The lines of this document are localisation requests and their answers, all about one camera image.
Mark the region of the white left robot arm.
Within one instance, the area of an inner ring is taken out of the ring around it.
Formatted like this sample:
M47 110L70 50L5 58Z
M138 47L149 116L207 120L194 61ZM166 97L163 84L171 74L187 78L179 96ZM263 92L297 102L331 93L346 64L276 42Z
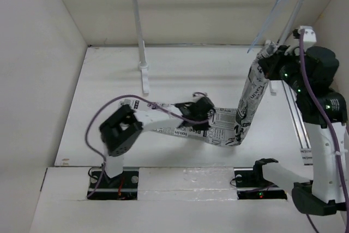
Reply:
M213 102L201 97L194 102L171 104L163 107L150 104L149 110L133 109L129 104L122 105L100 126L101 140L106 149L103 181L109 187L121 183L123 155L136 142L141 133L160 128L191 127L206 131L215 113Z

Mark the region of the newspaper print trousers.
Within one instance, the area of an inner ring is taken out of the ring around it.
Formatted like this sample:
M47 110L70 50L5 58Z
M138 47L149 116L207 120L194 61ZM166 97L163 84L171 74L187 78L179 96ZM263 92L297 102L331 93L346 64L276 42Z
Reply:
M177 137L202 140L211 145L220 147L240 145L250 129L254 115L269 84L269 80L265 78L258 64L258 60L262 58L262 55L271 55L277 48L278 46L274 42L270 40L265 42L264 47L258 52L250 66L238 107L236 109L214 107L216 113L209 121L210 128L208 130L195 131L191 127L182 127L160 128L151 131ZM193 96L195 98L194 101L199 100L201 97L208 97L202 92L195 92ZM141 110L149 110L150 104L152 103L149 102L148 108Z

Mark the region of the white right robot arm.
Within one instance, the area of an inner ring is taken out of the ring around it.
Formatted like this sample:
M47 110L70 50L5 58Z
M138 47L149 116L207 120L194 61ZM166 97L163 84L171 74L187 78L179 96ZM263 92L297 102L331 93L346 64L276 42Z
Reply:
M341 145L347 122L344 97L331 88L339 67L335 53L325 47L307 49L267 44L258 55L267 80L284 81L296 93L296 104L311 144L313 179L283 168L273 158L257 160L252 179L291 192L296 209L307 215L329 216L348 210L345 152Z

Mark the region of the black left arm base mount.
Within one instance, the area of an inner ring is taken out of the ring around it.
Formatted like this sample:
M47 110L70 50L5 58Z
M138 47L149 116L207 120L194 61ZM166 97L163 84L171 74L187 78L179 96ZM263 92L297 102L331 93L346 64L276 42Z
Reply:
M114 178L103 174L100 183L98 181L101 168L91 167L88 175L88 200L137 200L139 168L125 168L120 175Z

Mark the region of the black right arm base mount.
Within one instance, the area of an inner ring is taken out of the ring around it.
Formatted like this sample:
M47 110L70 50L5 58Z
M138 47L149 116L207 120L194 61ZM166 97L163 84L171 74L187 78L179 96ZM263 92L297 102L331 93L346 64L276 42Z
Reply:
M278 161L273 158L262 158L255 161L253 167L233 168L234 177L230 185L236 188L238 200L287 200L284 190L263 177L262 167L269 163Z

